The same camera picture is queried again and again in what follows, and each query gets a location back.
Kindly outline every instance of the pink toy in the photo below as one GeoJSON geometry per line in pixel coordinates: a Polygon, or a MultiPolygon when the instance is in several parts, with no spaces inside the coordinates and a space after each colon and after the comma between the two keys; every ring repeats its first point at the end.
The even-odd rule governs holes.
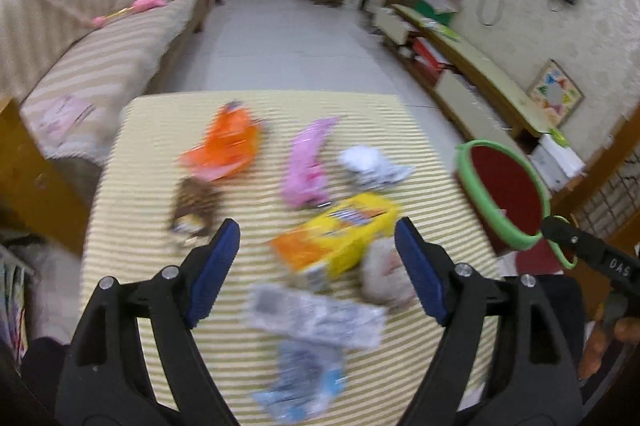
{"type": "Polygon", "coordinates": [[[102,28],[113,18],[119,18],[125,14],[140,14],[140,12],[164,6],[166,6],[165,0],[135,0],[130,7],[114,12],[113,14],[109,14],[108,16],[99,16],[94,18],[92,24],[94,25],[94,28],[102,28]]]}
{"type": "Polygon", "coordinates": [[[329,202],[326,172],[316,157],[337,122],[338,117],[318,119],[293,139],[282,184],[282,197],[291,207],[329,202]]]}

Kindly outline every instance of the colorful framed picture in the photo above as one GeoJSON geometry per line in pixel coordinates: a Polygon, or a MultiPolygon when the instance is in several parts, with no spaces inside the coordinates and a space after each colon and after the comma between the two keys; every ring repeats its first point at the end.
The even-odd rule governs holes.
{"type": "Polygon", "coordinates": [[[542,108],[555,127],[561,125],[584,98],[580,89],[553,59],[549,59],[527,95],[542,108]]]}

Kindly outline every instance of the striped sofa cover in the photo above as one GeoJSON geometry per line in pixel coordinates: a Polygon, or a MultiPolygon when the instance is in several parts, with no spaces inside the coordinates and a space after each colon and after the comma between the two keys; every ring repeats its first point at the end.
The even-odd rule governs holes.
{"type": "Polygon", "coordinates": [[[161,58],[189,23],[196,0],[125,17],[93,30],[116,0],[0,0],[0,94],[20,112],[43,156],[55,160],[85,199],[97,185],[120,124],[120,112],[142,94],[161,58]],[[64,94],[94,110],[60,144],[38,122],[64,94]]]}

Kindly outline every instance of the gray floor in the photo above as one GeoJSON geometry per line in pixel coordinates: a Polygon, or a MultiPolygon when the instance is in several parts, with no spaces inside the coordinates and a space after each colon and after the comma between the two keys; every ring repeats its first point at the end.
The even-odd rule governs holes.
{"type": "MultiPolygon", "coordinates": [[[[300,89],[396,94],[451,169],[462,138],[361,24],[361,14],[310,0],[231,0],[216,6],[205,30],[169,80],[168,91],[300,89]]],[[[80,261],[52,247],[30,255],[35,285],[31,337],[68,343],[78,322],[80,261]]]]}

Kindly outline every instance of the human hand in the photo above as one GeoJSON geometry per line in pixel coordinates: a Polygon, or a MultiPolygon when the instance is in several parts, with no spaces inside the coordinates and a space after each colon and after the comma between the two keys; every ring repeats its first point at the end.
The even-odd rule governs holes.
{"type": "MultiPolygon", "coordinates": [[[[595,314],[596,326],[587,340],[587,345],[582,354],[582,360],[578,367],[578,377],[585,379],[595,374],[600,369],[602,356],[609,346],[610,338],[602,328],[604,317],[604,305],[600,305],[595,314]]],[[[616,323],[613,337],[623,343],[640,342],[640,317],[622,317],[616,323]]]]}

